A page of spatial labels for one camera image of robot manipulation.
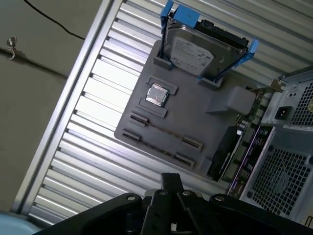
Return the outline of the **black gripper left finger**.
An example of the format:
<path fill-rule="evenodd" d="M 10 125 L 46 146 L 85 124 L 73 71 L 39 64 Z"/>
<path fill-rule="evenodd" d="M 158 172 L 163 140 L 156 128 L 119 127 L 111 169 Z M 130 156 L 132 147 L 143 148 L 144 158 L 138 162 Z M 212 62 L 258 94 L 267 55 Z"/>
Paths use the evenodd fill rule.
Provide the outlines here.
<path fill-rule="evenodd" d="M 141 198 L 124 193 L 39 232 L 41 235 L 168 235 L 170 179 L 161 175 L 161 188 Z"/>

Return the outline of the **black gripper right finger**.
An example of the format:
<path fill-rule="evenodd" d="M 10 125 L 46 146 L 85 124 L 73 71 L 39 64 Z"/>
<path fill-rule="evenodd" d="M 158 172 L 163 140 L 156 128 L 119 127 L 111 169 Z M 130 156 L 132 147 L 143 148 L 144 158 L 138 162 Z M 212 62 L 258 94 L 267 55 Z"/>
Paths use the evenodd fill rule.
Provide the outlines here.
<path fill-rule="evenodd" d="M 184 190 L 180 175 L 171 175 L 174 192 L 198 235 L 311 235 L 313 230 L 225 194 L 208 201 Z"/>

